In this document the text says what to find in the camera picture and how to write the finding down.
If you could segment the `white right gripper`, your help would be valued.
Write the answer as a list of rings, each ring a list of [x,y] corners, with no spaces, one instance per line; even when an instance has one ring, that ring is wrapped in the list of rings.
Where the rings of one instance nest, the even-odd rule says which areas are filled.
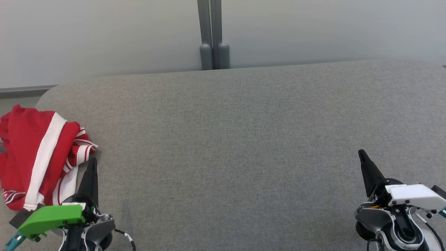
[[[370,197],[373,192],[374,202],[381,208],[401,205],[425,210],[444,209],[446,200],[437,192],[423,184],[407,185],[395,178],[384,178],[365,150],[359,150],[358,156],[366,196]]]

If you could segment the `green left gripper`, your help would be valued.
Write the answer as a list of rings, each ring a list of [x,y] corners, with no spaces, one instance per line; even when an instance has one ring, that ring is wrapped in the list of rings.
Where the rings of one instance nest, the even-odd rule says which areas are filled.
[[[18,232],[32,240],[57,228],[68,230],[76,226],[84,229],[98,220],[99,191],[97,159],[91,158],[83,173],[78,193],[60,205],[43,206],[33,211],[18,227]]]

